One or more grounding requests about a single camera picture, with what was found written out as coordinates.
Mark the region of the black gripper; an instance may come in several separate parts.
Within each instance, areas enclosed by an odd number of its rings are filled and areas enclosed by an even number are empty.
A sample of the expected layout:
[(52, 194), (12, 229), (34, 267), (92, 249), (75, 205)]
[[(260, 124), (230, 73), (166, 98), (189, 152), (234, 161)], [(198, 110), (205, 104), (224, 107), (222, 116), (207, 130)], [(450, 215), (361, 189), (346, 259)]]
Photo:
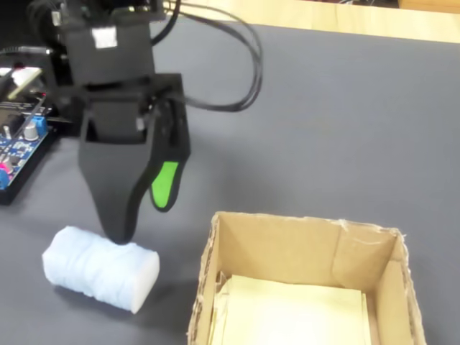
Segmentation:
[(152, 181), (153, 206), (168, 212), (178, 198), (190, 157), (190, 133), (179, 73), (158, 73), (153, 47), (173, 25), (152, 35), (162, 10), (67, 10), (59, 27), (65, 71), (60, 90), (84, 106), (81, 141), (148, 143), (160, 155)]

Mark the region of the wide plain black gripper finger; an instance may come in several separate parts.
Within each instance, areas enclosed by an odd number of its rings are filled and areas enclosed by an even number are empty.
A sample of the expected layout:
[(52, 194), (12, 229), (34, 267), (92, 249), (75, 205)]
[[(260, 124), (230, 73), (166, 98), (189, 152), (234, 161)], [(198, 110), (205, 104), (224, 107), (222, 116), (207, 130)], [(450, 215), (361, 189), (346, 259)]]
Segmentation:
[(116, 244), (129, 243), (155, 172), (152, 147), (82, 141), (78, 162), (105, 235)]

